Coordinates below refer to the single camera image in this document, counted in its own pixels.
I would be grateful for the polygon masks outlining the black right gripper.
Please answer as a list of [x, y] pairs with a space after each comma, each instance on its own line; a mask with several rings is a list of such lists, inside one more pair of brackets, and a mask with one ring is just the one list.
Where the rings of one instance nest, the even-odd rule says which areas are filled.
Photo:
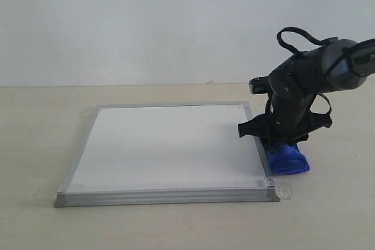
[[286, 100], [275, 93], [269, 93], [265, 117], [237, 125], [238, 136], [263, 138], [265, 143], [294, 143], [306, 141], [309, 134], [320, 128], [330, 128], [330, 112], [321, 114], [309, 110], [313, 96], [297, 100]]

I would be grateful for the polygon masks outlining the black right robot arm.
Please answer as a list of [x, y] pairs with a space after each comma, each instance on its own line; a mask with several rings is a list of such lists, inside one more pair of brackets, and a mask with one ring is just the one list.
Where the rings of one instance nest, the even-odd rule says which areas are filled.
[[354, 90], [374, 74], [374, 40], [357, 43], [340, 39], [308, 52], [292, 55], [267, 76], [249, 82], [252, 94], [267, 94], [262, 115], [238, 125], [238, 135], [256, 136], [271, 144], [307, 140], [309, 134], [330, 127], [330, 112], [314, 113], [317, 96]]

